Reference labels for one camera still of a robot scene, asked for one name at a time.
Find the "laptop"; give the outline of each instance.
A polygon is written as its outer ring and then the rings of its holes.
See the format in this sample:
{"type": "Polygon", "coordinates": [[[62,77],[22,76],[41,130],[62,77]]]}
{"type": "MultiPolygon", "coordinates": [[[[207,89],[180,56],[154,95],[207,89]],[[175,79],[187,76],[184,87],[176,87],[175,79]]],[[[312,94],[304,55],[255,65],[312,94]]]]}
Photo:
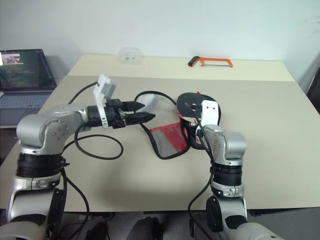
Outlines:
{"type": "Polygon", "coordinates": [[[36,114],[56,86],[42,49],[0,51],[0,127],[36,114]]]}

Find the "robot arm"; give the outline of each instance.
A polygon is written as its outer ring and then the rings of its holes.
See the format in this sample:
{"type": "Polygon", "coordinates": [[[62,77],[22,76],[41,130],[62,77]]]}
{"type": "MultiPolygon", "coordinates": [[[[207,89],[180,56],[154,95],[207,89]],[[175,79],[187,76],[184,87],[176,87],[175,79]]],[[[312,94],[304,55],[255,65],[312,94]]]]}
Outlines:
{"type": "Polygon", "coordinates": [[[208,227],[224,240],[282,240],[264,226],[247,222],[242,183],[246,141],[241,133],[222,129],[218,123],[218,103],[202,102],[201,125],[212,149],[213,179],[211,196],[206,202],[208,227]]]}
{"type": "Polygon", "coordinates": [[[154,114],[135,112],[144,107],[135,101],[110,99],[114,83],[101,75],[94,89],[96,105],[59,105],[47,112],[24,117],[17,126],[20,155],[13,190],[7,209],[7,221],[0,227],[0,240],[43,240],[49,226],[54,227],[62,206],[60,183],[65,159],[61,156],[66,140],[80,128],[123,128],[145,123],[154,114]]]}

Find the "laptop screen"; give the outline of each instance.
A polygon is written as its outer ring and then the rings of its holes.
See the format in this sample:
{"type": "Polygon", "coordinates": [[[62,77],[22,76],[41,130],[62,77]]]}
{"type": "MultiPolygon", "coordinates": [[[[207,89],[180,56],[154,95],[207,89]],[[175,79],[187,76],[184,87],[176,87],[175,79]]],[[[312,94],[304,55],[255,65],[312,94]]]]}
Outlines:
{"type": "Polygon", "coordinates": [[[0,51],[3,91],[46,90],[57,85],[42,49],[0,51]]]}

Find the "laptop keyboard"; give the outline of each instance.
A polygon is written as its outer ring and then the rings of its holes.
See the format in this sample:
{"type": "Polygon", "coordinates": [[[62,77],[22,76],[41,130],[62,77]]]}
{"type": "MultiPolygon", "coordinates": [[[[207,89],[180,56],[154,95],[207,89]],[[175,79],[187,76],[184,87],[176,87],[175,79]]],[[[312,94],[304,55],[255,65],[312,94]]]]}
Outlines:
{"type": "Polygon", "coordinates": [[[49,94],[3,95],[0,98],[0,109],[41,108],[49,96],[49,94]]]}

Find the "beige table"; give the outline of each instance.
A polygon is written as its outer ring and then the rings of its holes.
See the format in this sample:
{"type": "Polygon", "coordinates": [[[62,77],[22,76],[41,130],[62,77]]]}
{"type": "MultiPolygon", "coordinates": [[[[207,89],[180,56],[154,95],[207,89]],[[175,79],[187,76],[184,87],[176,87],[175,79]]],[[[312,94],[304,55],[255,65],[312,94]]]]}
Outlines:
{"type": "MultiPolygon", "coordinates": [[[[123,65],[113,56],[84,55],[42,110],[68,102],[101,72],[112,76],[117,84],[113,97],[122,101],[133,100],[146,90],[173,98],[200,91],[219,102],[220,125],[241,132],[247,140],[243,181],[249,209],[320,206],[320,117],[283,63],[233,61],[234,68],[190,68],[187,62],[185,58],[145,57],[141,65],[123,65]]],[[[87,90],[75,102],[93,105],[92,91],[87,90]]],[[[94,133],[120,140],[122,157],[98,160],[74,146],[63,155],[71,163],[67,175],[87,196],[93,212],[186,210],[208,180],[209,159],[204,151],[190,149],[180,157],[161,160],[140,126],[97,127],[83,135],[94,133]]],[[[98,155],[114,156],[119,151],[115,143],[100,138],[81,144],[98,155]]],[[[0,168],[1,208],[7,206],[18,154],[16,145],[0,168]]],[[[210,195],[208,190],[194,209],[204,209],[210,195]]],[[[65,210],[85,210],[71,187],[65,210]]]]}

